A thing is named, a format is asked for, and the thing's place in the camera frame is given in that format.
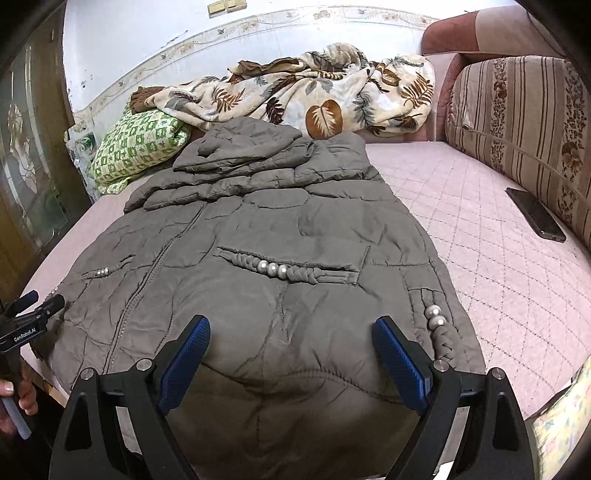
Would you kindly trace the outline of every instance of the smartphone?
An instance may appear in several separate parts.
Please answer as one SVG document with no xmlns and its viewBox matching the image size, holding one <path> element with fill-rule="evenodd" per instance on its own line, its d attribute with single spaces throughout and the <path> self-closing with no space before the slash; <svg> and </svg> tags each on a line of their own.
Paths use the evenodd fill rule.
<svg viewBox="0 0 591 480">
<path fill-rule="evenodd" d="M 566 242 L 564 232 L 536 197 L 525 190 L 507 189 L 506 192 L 523 213 L 535 233 L 547 240 Z"/>
</svg>

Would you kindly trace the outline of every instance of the blue gripper pad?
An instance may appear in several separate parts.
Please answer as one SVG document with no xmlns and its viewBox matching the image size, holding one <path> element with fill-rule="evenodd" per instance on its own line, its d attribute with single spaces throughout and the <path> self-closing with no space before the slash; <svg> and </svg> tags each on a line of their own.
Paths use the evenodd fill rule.
<svg viewBox="0 0 591 480">
<path fill-rule="evenodd" d="M 398 335 L 404 337 L 404 334 L 395 325 L 394 328 L 398 331 Z M 428 408 L 427 396 L 431 391 L 431 378 L 421 374 L 403 345 L 412 342 L 406 338 L 398 339 L 384 318 L 380 318 L 374 323 L 372 340 L 380 360 L 396 383 L 404 404 L 408 408 L 416 410 L 419 415 L 423 415 Z"/>
<path fill-rule="evenodd" d="M 192 328 L 186 340 L 178 348 L 176 356 L 170 362 L 169 367 L 163 373 L 160 381 L 160 399 L 157 407 L 162 415 L 177 408 L 189 388 L 189 384 L 197 371 L 197 367 L 203 359 L 203 355 L 209 346 L 211 327 L 205 317 L 195 317 L 191 323 Z M 179 340 L 186 335 L 184 331 Z"/>
<path fill-rule="evenodd" d="M 29 307 L 32 307 L 39 301 L 39 294 L 35 290 L 31 290 L 26 295 L 23 295 L 18 300 L 15 300 L 12 305 L 10 305 L 4 315 L 6 318 L 14 318 L 19 313 L 24 312 Z"/>
</svg>

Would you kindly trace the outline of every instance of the jacket pocket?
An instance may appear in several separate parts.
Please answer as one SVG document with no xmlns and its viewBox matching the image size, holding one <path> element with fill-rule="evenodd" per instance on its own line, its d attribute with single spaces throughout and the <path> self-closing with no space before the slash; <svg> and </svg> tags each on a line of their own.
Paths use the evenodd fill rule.
<svg viewBox="0 0 591 480">
<path fill-rule="evenodd" d="M 369 244 L 241 229 L 220 236 L 216 255 L 237 267 L 292 282 L 355 285 Z"/>
</svg>

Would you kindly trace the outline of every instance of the brown cloth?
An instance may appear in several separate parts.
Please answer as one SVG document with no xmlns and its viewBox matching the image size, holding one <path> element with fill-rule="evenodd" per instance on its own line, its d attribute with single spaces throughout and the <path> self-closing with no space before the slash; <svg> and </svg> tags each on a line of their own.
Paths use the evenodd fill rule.
<svg viewBox="0 0 591 480">
<path fill-rule="evenodd" d="M 164 90 L 164 87 L 139 87 L 134 93 L 131 94 L 131 111 L 132 113 L 147 112 L 154 108 L 153 106 L 146 106 L 144 101 L 146 98 L 152 96 L 155 93 Z"/>
</svg>

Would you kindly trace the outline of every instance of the gray puffer jacket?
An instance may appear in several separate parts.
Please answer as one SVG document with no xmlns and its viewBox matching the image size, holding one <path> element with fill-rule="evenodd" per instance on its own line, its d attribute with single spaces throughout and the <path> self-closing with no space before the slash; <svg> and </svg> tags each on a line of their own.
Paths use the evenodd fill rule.
<svg viewBox="0 0 591 480">
<path fill-rule="evenodd" d="M 433 243 L 353 133 L 313 141 L 232 120 L 126 211 L 60 285 L 66 308 L 35 348 L 71 388 L 83 368 L 126 370 L 206 316 L 209 350 L 167 417 L 204 480 L 387 473 L 417 416 L 372 347 L 384 314 L 432 358 L 484 370 Z M 434 303 L 447 323 L 430 332 Z"/>
</svg>

